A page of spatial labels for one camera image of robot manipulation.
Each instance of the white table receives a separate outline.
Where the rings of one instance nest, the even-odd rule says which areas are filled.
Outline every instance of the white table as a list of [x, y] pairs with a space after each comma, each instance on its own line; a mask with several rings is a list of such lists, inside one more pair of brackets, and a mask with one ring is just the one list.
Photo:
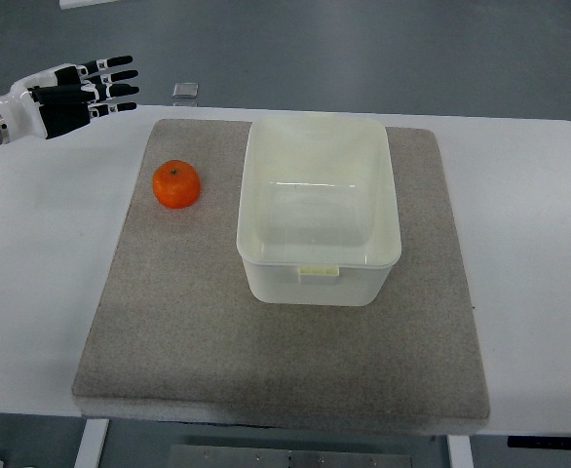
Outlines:
[[[1, 412], [79, 415], [71, 384], [154, 123], [267, 112], [140, 106], [0, 147]], [[482, 433], [571, 436], [571, 123], [372, 117], [438, 138], [490, 392]]]

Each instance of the gray floor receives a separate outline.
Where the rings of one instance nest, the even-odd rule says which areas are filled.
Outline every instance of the gray floor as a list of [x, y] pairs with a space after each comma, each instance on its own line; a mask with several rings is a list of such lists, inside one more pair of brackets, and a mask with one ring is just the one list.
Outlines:
[[[57, 0], [0, 0], [0, 95], [50, 66], [125, 54], [140, 72], [142, 104], [170, 105], [173, 84], [190, 81], [200, 106], [571, 120], [571, 0], [121, 0], [69, 11]], [[0, 414], [0, 455], [9, 466], [72, 466], [83, 423]], [[113, 421], [102, 466], [162, 466], [131, 465], [128, 454], [162, 461], [188, 431], [277, 437]], [[28, 461], [18, 453], [33, 439], [53, 442]], [[439, 441], [372, 444], [415, 448], [437, 457], [428, 466], [446, 466]], [[509, 449], [504, 438], [473, 445], [477, 468], [571, 466], [571, 452]]]

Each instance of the container handle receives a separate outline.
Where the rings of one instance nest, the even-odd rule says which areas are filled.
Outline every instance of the container handle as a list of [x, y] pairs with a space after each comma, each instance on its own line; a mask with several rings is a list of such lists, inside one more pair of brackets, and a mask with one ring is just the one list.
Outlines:
[[299, 265], [298, 282], [301, 285], [334, 285], [340, 276], [337, 265]]

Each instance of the metal bracket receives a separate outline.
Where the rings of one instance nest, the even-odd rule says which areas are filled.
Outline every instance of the metal bracket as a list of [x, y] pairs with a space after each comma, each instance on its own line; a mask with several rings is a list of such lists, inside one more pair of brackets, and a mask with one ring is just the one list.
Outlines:
[[171, 446], [168, 468], [411, 468], [408, 455]]

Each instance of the plastic container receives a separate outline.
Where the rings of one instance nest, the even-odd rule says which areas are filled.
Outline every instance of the plastic container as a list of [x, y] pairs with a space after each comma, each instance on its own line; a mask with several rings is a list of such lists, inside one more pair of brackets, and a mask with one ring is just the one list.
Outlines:
[[262, 301], [371, 302], [401, 252], [385, 128], [319, 113], [254, 122], [237, 247]]

